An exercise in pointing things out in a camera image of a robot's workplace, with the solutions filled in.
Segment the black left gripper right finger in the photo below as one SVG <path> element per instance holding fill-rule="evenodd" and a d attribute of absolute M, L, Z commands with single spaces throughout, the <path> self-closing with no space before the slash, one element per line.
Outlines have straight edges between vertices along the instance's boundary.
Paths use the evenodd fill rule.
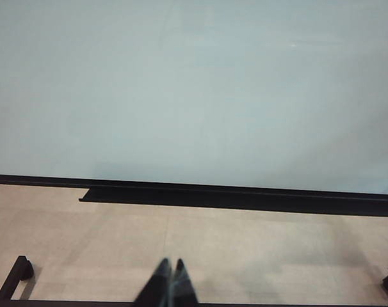
<path fill-rule="evenodd" d="M 177 261 L 172 278 L 172 306 L 199 306 L 190 275 L 181 258 Z"/>

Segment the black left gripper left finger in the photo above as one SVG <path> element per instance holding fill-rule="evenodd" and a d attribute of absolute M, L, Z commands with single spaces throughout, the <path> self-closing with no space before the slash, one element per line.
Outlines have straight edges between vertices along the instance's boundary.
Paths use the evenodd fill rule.
<path fill-rule="evenodd" d="M 168 304 L 168 286 L 172 275 L 168 258 L 162 259 L 136 299 L 135 306 L 160 307 Z"/>

